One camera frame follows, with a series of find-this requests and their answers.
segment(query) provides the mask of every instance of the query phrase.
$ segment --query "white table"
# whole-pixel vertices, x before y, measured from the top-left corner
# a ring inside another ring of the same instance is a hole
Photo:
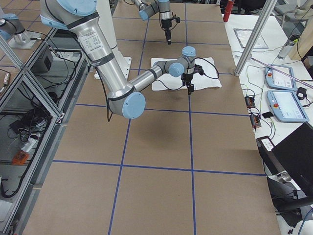
[[[239,51],[243,51],[243,48],[241,48],[238,39],[235,35],[234,28],[254,28],[254,25],[258,19],[258,16],[247,16],[247,15],[230,15],[229,21],[225,23],[228,39],[230,46],[233,51],[233,57],[235,60],[235,64],[238,63],[239,58],[241,56],[241,53]],[[268,22],[266,23],[261,35],[263,36],[266,44],[268,45],[268,49],[254,49],[253,51],[266,51],[266,50],[273,50],[277,47],[281,47],[284,45],[284,43],[287,40],[287,36],[284,34],[282,28],[280,27],[278,21],[275,19],[275,17],[271,16],[268,19]],[[288,56],[284,60],[280,60],[276,58],[276,56],[279,53],[280,48],[274,50],[274,51],[267,51],[267,52],[253,52],[252,57],[260,60],[264,63],[267,64],[276,64],[276,65],[281,65],[284,63],[290,63],[294,62],[294,60],[291,60]],[[261,93],[261,89],[257,88],[256,86],[253,86],[248,83],[248,77],[251,83],[256,84],[260,87],[263,87],[263,95],[261,98],[261,95],[257,95],[255,97],[255,104],[258,109],[260,109],[261,113],[265,113],[270,110],[270,107],[268,106],[267,103],[267,98],[266,98],[266,92],[270,90],[267,85],[264,84],[264,79],[265,79],[265,70],[264,69],[259,69],[255,67],[249,67],[247,71],[247,66],[249,65],[254,65],[258,67],[262,67],[262,65],[248,60],[242,73],[240,74],[240,82],[242,85],[242,88],[245,89],[246,86],[249,89],[252,89],[255,91],[256,94]],[[298,79],[301,80],[312,80],[309,73],[303,66],[301,61],[292,63],[292,64],[287,64],[286,66],[292,67],[294,76]],[[304,87],[300,83],[296,83],[297,87]],[[308,100],[312,101],[313,100],[313,89],[310,89],[308,87],[304,87],[307,89],[307,94],[308,94]],[[311,107],[306,108],[305,112],[310,118],[310,124],[313,124],[313,104]],[[274,125],[276,127],[276,134],[274,138],[272,139],[274,144],[279,143],[281,140],[283,140],[287,135],[289,135],[291,132],[293,132],[296,128],[298,128],[301,124],[300,123],[282,123],[279,122],[275,117],[271,118],[272,121],[274,122]],[[255,138],[266,136],[270,134],[270,127],[266,125],[263,121],[261,122],[262,127],[257,128],[255,132]],[[284,221],[284,219],[280,216],[277,217],[281,233],[282,235],[287,234],[289,229],[291,229],[287,223]],[[301,222],[299,222],[296,226],[296,228],[293,231],[293,234],[297,234],[298,230],[300,228]],[[312,235],[313,231],[313,221],[306,221],[304,228],[301,232],[301,235]]]

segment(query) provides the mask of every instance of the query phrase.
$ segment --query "metal stand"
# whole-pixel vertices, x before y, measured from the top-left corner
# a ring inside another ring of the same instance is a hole
[[[2,48],[2,50],[11,59],[11,61],[14,63],[14,65],[17,68],[23,69],[22,61],[19,59],[19,57],[17,57],[17,55],[14,53],[14,51],[8,45],[8,43],[6,43],[6,41],[1,36],[0,36],[0,48]]]
[[[255,24],[253,32],[252,32],[252,34],[248,40],[248,43],[245,47],[245,50],[244,50],[243,54],[241,55],[240,60],[237,64],[237,67],[234,71],[235,76],[239,76],[241,71],[243,70],[243,68],[246,64],[246,61],[248,60],[248,58],[249,58],[249,56],[250,56],[250,54],[254,48],[254,45],[257,42],[266,22],[268,20],[268,17],[270,16],[276,3],[277,3],[277,0],[267,0],[265,2],[265,5],[264,5],[263,10],[261,12],[261,15]]]

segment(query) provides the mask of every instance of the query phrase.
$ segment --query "brown cardboard surface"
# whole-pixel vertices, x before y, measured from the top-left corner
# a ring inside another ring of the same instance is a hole
[[[194,168],[264,173],[249,117],[191,114]]]
[[[248,114],[238,77],[220,75],[221,88],[208,88],[191,94],[191,111]]]
[[[230,46],[193,43],[189,43],[188,45],[196,49],[197,57],[212,57],[219,72],[230,74],[234,72],[236,66]]]
[[[53,163],[23,235],[106,234],[119,167]]]
[[[187,35],[188,43],[229,45],[228,37],[224,30],[224,23],[188,21]]]
[[[88,74],[82,91],[78,97],[79,104],[106,105],[104,91],[99,79],[94,78],[95,71]],[[128,78],[132,79],[138,74],[137,70],[131,70]]]
[[[193,234],[190,172],[123,168],[112,235]]]
[[[132,120],[124,163],[190,169],[189,114],[146,110]]]
[[[27,5],[29,5],[31,1],[26,0],[13,0],[7,6],[5,4],[1,4],[1,7],[9,8],[9,9],[25,9]]]
[[[21,21],[35,21],[35,20],[40,21],[39,15],[40,15],[40,10],[23,10],[19,14],[19,19]]]
[[[186,24],[185,22],[179,23],[172,31],[172,42],[179,43],[179,42],[186,42]],[[165,42],[165,33],[160,27],[159,20],[150,20],[148,24],[148,31],[146,41],[159,41]]]
[[[58,160],[119,164],[128,120],[104,107],[76,106],[55,155]]]
[[[147,22],[141,19],[113,18],[116,39],[140,40],[145,38]]]
[[[186,14],[188,21],[223,22],[220,6],[215,4],[186,4]]]
[[[147,109],[188,111],[188,91],[152,91],[149,86],[141,92],[146,97]]]
[[[25,9],[27,10],[40,10],[40,1],[31,1]]]
[[[280,235],[266,177],[195,172],[198,235]]]

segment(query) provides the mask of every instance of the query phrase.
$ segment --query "cardboard floor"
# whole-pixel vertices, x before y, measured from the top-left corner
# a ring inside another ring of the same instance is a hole
[[[4,1],[5,11],[15,7],[25,23],[40,24],[25,13],[38,15],[29,9],[37,2]],[[108,123],[90,74],[24,235],[280,234],[219,7],[171,10],[181,23],[167,45],[157,16],[143,22],[119,1],[113,22],[119,50],[133,58],[130,79],[152,57],[177,58],[193,46],[213,57],[223,87],[189,97],[148,87],[140,118],[114,115]]]

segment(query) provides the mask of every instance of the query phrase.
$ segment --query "light blue joint cap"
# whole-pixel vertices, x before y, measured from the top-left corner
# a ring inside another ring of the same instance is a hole
[[[63,29],[63,30],[68,30],[67,26],[63,23],[60,23],[60,22],[57,22],[57,21],[54,21],[54,20],[51,20],[49,18],[46,18],[42,15],[40,15],[41,17],[41,22],[44,24],[44,25],[47,25],[49,27],[53,27],[53,28],[58,28],[58,29]]]
[[[182,54],[185,56],[196,56],[196,49],[194,47],[184,47],[182,49]]]
[[[168,68],[168,72],[173,77],[179,77],[181,76],[185,71],[185,68],[180,63],[172,63],[170,67]]]
[[[13,14],[13,13],[8,13],[8,14],[4,14],[1,16],[1,18],[5,19],[5,20],[18,20],[19,18]]]
[[[128,119],[139,117],[146,107],[146,99],[140,92],[131,93],[123,104],[123,116]]]
[[[3,37],[3,39],[5,40],[9,40],[11,38],[11,35],[8,34],[7,32],[3,31],[3,30],[0,30],[0,35],[1,37]]]
[[[139,11],[139,16],[143,21],[147,21],[149,18],[148,14],[144,10]]]
[[[57,0],[66,11],[77,16],[88,16],[97,7],[97,0]]]

